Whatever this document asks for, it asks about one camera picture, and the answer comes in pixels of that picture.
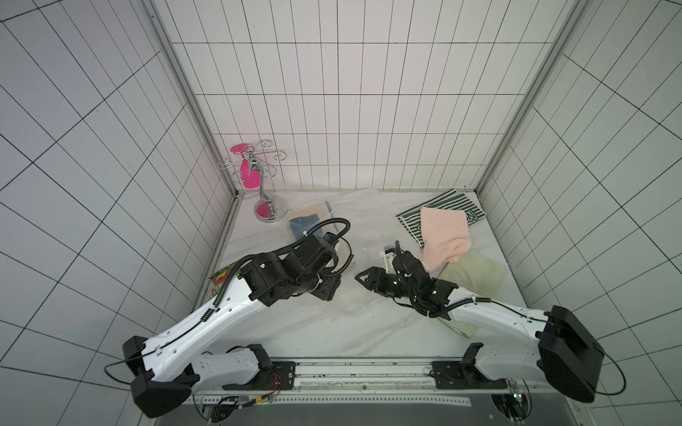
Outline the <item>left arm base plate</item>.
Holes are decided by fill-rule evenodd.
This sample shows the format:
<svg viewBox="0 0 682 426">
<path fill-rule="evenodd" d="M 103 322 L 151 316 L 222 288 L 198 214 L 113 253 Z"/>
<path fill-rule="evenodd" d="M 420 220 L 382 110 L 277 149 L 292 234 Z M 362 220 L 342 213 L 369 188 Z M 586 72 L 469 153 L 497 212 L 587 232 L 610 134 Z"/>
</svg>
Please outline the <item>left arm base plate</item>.
<svg viewBox="0 0 682 426">
<path fill-rule="evenodd" d="M 223 385 L 224 391 L 265 392 L 290 391 L 294 388 L 296 378 L 296 366 L 294 361 L 275 361 L 271 367 L 259 371 L 256 376 L 246 384 Z"/>
</svg>

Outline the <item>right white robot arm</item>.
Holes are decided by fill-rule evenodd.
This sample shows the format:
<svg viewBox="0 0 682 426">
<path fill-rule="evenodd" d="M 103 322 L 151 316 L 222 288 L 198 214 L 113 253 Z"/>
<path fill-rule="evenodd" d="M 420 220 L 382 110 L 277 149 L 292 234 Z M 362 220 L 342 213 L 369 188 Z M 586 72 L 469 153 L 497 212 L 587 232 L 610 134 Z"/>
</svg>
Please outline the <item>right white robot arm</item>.
<svg viewBox="0 0 682 426">
<path fill-rule="evenodd" d="M 433 278 L 400 246 L 388 255 L 387 267 L 372 266 L 355 280 L 428 319 L 472 324 L 507 341 L 498 346 L 470 344 L 450 381 L 530 380 L 582 403 L 595 401 L 606 354 L 573 312 L 559 305 L 548 311 L 508 305 L 452 280 Z"/>
</svg>

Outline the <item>blue and cream towel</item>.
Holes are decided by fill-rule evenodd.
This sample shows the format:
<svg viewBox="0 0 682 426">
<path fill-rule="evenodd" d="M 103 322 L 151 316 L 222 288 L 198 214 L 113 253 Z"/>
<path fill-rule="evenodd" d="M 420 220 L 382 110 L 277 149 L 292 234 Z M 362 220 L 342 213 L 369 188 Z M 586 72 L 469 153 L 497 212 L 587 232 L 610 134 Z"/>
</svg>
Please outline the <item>blue and cream towel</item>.
<svg viewBox="0 0 682 426">
<path fill-rule="evenodd" d="M 289 211 L 286 216 L 286 222 L 294 240 L 297 241 L 309 234 L 315 225 L 333 217 L 334 213 L 331 203 L 323 199 L 317 199 Z"/>
</svg>

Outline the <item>pink towel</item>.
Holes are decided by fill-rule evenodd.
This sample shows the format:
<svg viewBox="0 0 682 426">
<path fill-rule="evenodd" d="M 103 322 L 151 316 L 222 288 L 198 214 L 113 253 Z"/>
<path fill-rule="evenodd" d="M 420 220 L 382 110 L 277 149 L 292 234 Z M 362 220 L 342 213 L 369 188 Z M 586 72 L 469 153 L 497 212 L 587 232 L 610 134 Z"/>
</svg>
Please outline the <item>pink towel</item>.
<svg viewBox="0 0 682 426">
<path fill-rule="evenodd" d="M 430 273 L 445 264 L 456 264 L 472 248 L 464 211 L 422 207 L 420 220 L 422 261 Z"/>
</svg>

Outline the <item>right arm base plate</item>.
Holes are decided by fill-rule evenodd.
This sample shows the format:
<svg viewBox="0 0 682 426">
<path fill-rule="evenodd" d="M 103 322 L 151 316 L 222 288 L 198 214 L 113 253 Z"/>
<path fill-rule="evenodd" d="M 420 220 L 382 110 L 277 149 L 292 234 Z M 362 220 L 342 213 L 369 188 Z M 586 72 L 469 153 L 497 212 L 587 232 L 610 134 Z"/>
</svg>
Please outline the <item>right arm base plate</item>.
<svg viewBox="0 0 682 426">
<path fill-rule="evenodd" d="M 490 380 L 474 366 L 461 361 L 435 361 L 429 376 L 435 381 L 438 390 L 504 390 L 506 380 Z"/>
</svg>

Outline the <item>clear plastic vacuum bag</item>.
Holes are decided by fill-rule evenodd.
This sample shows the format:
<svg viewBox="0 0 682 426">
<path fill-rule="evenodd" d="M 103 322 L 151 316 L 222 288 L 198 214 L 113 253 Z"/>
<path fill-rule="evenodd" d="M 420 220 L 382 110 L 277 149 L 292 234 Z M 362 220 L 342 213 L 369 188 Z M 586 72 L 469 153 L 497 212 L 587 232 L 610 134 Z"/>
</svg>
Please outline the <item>clear plastic vacuum bag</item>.
<svg viewBox="0 0 682 426">
<path fill-rule="evenodd" d="M 329 302 L 309 294 L 280 301 L 221 337 L 225 347 L 263 344 L 275 357 L 389 357 L 418 352 L 410 338 L 423 321 L 415 313 L 364 289 L 354 279 L 360 271 L 381 266 L 380 251 L 399 241 L 418 246 L 397 214 L 430 198 L 429 193 L 379 191 L 353 193 L 290 193 L 296 214 L 346 218 L 351 230 L 337 244 L 339 261 L 353 261 Z"/>
</svg>

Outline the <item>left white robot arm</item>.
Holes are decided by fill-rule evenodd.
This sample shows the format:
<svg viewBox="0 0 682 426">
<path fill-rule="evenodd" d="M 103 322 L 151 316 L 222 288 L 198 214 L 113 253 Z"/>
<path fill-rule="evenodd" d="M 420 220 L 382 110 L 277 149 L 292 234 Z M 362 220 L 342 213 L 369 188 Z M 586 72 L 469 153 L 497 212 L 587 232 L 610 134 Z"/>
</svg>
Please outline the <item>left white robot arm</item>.
<svg viewBox="0 0 682 426">
<path fill-rule="evenodd" d="M 202 388 L 246 385 L 271 368 L 265 349 L 250 344 L 233 355 L 206 354 L 228 330 L 280 300 L 311 294 L 330 300 L 340 283 L 337 234 L 314 234 L 288 246 L 242 257 L 221 291 L 175 326 L 154 337 L 124 342 L 133 402 L 148 418 L 182 405 Z"/>
</svg>

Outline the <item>light green towel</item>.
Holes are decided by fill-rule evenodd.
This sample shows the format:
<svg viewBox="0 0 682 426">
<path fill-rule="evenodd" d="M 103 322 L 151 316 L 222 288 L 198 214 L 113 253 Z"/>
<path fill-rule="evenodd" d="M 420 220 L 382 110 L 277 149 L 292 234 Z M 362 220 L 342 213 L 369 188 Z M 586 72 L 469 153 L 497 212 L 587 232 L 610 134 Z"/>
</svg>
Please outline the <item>light green towel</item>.
<svg viewBox="0 0 682 426">
<path fill-rule="evenodd" d="M 448 263 L 438 278 L 477 295 L 494 298 L 508 273 L 508 269 L 499 261 L 476 250 L 468 250 L 455 264 Z"/>
</svg>

